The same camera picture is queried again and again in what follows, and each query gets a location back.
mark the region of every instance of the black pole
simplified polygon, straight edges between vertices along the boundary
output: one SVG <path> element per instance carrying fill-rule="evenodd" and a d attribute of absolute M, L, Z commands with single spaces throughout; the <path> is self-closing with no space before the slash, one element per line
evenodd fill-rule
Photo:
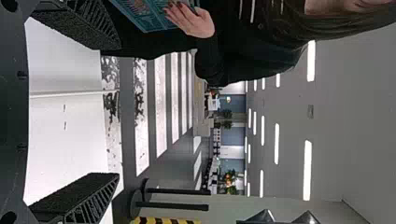
<path fill-rule="evenodd" d="M 190 203 L 147 203 L 137 202 L 137 207 L 145 208 L 165 208 L 165 209 L 178 209 L 178 210 L 191 210 L 191 211 L 209 211 L 208 204 L 190 204 Z"/>
<path fill-rule="evenodd" d="M 184 194 L 184 195 L 201 195 L 210 196 L 209 190 L 193 190 L 193 189 L 146 189 L 146 193 L 162 193 L 162 194 Z"/>

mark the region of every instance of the floor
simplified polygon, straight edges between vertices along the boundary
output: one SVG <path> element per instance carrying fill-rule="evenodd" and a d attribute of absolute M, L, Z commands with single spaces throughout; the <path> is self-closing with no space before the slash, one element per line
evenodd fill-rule
<path fill-rule="evenodd" d="M 130 193 L 143 178 L 154 188 L 200 185 L 208 151 L 192 136 L 193 55 L 101 57 L 37 21 L 25 26 L 31 74 L 27 204 L 89 172 L 119 173 L 102 223 L 129 223 Z"/>

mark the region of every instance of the yellow and black striped marking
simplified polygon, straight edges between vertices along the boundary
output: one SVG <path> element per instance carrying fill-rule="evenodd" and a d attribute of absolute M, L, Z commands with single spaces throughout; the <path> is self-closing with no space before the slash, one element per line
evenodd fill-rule
<path fill-rule="evenodd" d="M 137 217 L 131 224 L 201 224 L 201 221 L 164 217 Z"/>

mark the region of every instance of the ceiling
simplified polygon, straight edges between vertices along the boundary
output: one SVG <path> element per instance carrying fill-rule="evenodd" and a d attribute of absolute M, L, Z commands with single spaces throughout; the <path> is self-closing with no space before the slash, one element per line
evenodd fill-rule
<path fill-rule="evenodd" d="M 317 43 L 316 79 L 307 82 L 307 56 L 290 72 L 248 83 L 247 111 L 257 113 L 257 134 L 247 127 L 253 196 L 303 198 L 304 142 L 312 149 L 311 200 L 345 200 L 372 223 L 392 223 L 396 201 L 396 26 Z M 310 119 L 308 107 L 314 107 Z M 265 145 L 261 117 L 265 116 Z M 279 165 L 275 165 L 275 124 Z"/>

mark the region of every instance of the person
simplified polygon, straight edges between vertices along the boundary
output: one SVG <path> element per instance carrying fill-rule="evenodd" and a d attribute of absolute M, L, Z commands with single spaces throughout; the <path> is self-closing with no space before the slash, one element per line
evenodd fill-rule
<path fill-rule="evenodd" d="M 198 49 L 196 75 L 213 87 L 288 71 L 310 40 L 342 38 L 396 22 L 393 0 L 206 0 L 196 14 L 170 3 L 164 12 L 179 29 L 143 34 L 105 5 L 122 49 L 103 54 L 152 60 Z"/>

